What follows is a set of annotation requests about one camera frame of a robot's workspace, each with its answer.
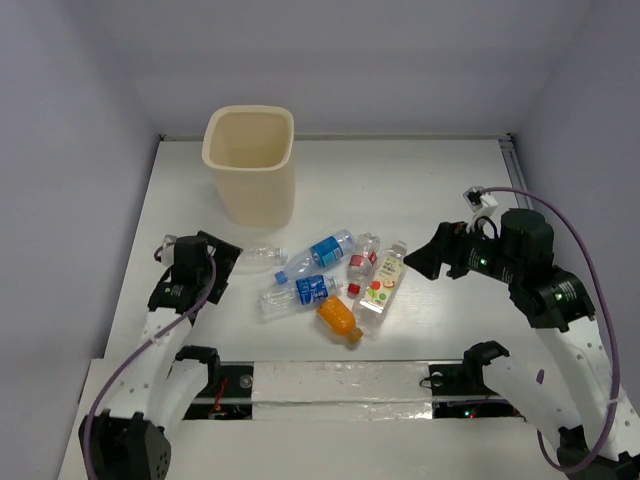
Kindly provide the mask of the orange juice bottle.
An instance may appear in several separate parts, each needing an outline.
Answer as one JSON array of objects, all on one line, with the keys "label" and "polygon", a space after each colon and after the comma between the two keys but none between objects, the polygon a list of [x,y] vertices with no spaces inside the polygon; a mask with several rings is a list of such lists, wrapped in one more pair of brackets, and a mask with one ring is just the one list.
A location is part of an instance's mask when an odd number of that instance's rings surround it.
[{"label": "orange juice bottle", "polygon": [[332,295],[316,310],[330,332],[343,338],[348,344],[357,344],[362,336],[362,330],[357,326],[352,311],[340,300]]}]

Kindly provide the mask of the clear plastic bottle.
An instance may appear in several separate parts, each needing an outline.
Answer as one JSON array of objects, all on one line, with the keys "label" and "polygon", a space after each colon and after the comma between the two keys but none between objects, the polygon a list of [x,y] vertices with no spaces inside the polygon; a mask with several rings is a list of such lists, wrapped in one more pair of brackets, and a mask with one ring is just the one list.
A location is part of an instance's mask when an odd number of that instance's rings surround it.
[{"label": "clear plastic bottle", "polygon": [[236,261],[235,270],[242,274],[264,273],[282,268],[288,258],[288,252],[283,247],[254,245],[243,249]]}]

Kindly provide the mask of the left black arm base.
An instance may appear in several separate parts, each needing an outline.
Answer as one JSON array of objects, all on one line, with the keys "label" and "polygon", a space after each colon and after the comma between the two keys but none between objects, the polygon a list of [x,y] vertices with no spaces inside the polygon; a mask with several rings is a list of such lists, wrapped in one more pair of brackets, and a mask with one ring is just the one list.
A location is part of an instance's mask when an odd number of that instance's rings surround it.
[{"label": "left black arm base", "polygon": [[253,363],[223,363],[219,381],[208,385],[188,407],[184,420],[250,420]]}]

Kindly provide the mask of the crushed blue label bottle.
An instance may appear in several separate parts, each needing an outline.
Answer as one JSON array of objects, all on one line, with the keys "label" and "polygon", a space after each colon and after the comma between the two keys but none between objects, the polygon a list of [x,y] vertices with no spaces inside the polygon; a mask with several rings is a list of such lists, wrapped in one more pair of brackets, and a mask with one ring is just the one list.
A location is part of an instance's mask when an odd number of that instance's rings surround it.
[{"label": "crushed blue label bottle", "polygon": [[265,320],[291,316],[319,308],[343,287],[339,277],[313,275],[284,285],[276,285],[261,293],[258,307]]}]

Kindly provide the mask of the blue label water bottle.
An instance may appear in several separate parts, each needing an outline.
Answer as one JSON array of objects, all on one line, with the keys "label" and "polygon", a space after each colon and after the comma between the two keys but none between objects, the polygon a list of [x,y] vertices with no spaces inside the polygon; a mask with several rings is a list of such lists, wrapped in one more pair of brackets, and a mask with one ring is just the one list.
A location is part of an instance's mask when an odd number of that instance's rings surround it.
[{"label": "blue label water bottle", "polygon": [[349,256],[356,239],[348,230],[340,230],[296,255],[274,274],[278,285],[313,276]]}]

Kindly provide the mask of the red label clear bottle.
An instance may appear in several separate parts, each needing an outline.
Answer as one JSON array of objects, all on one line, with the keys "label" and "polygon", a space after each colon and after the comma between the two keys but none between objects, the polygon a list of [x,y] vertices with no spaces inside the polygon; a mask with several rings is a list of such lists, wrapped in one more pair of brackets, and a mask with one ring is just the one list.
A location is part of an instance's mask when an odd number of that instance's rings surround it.
[{"label": "red label clear bottle", "polygon": [[380,238],[378,236],[371,233],[358,236],[347,268],[347,292],[350,296],[357,296],[360,293],[377,262],[379,250]]}]

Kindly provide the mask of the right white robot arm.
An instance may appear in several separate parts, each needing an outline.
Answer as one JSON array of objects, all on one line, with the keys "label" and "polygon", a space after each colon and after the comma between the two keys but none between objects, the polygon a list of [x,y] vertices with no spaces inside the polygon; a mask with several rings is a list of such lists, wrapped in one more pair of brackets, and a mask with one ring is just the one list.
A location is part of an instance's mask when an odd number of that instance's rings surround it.
[{"label": "right white robot arm", "polygon": [[476,272],[507,285],[509,298],[548,349],[570,401],[527,376],[497,341],[467,349],[458,364],[433,367],[436,395],[494,394],[508,401],[549,444],[570,479],[636,479],[639,413],[620,385],[583,283],[554,263],[554,231],[538,212],[510,209],[494,237],[476,222],[442,222],[429,243],[404,260],[435,280],[442,266],[458,279]]}]

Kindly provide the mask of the white fruit label bottle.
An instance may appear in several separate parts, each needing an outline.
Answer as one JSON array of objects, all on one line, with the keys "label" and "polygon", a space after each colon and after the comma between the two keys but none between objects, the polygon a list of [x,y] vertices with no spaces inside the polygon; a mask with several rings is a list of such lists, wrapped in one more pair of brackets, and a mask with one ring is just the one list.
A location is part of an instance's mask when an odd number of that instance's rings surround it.
[{"label": "white fruit label bottle", "polygon": [[352,306],[357,327],[365,337],[375,338],[389,313],[406,272],[407,245],[396,241],[383,250]]}]

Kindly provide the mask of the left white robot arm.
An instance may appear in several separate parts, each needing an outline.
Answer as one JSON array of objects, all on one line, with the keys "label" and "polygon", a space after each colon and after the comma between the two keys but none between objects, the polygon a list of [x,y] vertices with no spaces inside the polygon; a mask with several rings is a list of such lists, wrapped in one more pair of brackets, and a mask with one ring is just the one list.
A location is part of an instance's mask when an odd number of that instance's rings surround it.
[{"label": "left white robot arm", "polygon": [[217,304],[242,248],[207,232],[165,238],[154,253],[165,271],[147,303],[137,347],[111,374],[78,435],[90,479],[163,479],[171,431],[198,394],[221,383],[214,347],[189,345],[197,316]]}]

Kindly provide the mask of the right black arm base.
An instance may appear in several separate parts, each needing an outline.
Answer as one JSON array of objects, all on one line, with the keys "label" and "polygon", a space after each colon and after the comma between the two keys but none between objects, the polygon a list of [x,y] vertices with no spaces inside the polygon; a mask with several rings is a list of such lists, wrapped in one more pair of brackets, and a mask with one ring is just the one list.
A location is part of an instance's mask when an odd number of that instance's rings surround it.
[{"label": "right black arm base", "polygon": [[521,418],[508,401],[469,377],[461,363],[436,363],[419,385],[432,395],[434,419]]}]

